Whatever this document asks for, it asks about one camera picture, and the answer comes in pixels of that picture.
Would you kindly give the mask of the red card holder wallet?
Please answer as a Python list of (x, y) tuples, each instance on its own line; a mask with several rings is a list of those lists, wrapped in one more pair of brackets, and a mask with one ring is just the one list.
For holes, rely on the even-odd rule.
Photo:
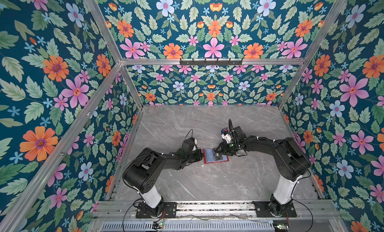
[(204, 164), (224, 163), (229, 161), (229, 157), (217, 153), (214, 148), (203, 149)]

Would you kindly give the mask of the blue credit card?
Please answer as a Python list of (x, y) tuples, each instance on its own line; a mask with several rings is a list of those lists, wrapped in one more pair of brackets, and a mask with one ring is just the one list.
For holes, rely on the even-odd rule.
[(222, 159), (222, 156), (216, 153), (216, 150), (213, 148), (204, 149), (204, 154), (205, 154), (205, 160), (207, 163), (216, 162)]

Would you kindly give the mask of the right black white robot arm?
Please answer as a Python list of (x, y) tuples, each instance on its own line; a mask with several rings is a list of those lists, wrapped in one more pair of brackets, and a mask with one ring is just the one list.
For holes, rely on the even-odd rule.
[(309, 172), (311, 163), (294, 138), (273, 140), (267, 137), (246, 136), (241, 127), (221, 131), (222, 142), (216, 148), (220, 155), (235, 156), (238, 151), (260, 152), (273, 156), (280, 173), (277, 188), (267, 208), (272, 216), (280, 217), (290, 209), (298, 183)]

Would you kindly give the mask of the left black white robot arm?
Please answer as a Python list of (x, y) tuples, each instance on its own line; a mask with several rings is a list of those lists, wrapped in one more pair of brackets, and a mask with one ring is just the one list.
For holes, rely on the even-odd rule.
[(145, 209), (152, 217), (159, 217), (164, 211), (164, 198), (156, 188), (156, 182), (163, 170), (182, 170), (199, 162), (204, 154), (193, 137), (183, 141), (181, 148), (169, 154), (158, 153), (145, 148), (124, 169), (123, 182), (136, 190), (144, 201)]

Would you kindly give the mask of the aluminium front rail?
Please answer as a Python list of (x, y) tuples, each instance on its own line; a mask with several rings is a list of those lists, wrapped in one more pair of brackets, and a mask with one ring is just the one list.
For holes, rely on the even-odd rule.
[(273, 215), (269, 202), (262, 201), (178, 201), (165, 202), (158, 216), (151, 215), (143, 204), (132, 201), (100, 202), (93, 219), (181, 219), (242, 218), (271, 220), (336, 220), (342, 216), (330, 200), (293, 202), (280, 216)]

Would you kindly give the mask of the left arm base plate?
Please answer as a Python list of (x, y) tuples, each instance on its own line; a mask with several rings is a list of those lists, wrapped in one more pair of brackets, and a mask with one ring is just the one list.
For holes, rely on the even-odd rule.
[(174, 219), (177, 213), (176, 202), (160, 202), (156, 208), (151, 208), (140, 202), (136, 212), (136, 219)]

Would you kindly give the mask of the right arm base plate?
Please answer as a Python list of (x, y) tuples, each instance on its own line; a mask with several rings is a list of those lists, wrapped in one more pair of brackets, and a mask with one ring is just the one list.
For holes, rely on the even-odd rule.
[(292, 202), (289, 202), (285, 205), (281, 205), (278, 202), (272, 201), (263, 201), (256, 202), (252, 201), (252, 204), (255, 206), (256, 214), (258, 218), (296, 218), (297, 213)]

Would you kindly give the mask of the black hook rail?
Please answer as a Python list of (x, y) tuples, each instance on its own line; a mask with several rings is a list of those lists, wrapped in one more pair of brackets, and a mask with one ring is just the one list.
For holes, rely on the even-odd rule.
[(243, 59), (180, 59), (179, 62), (186, 66), (237, 66), (243, 64)]

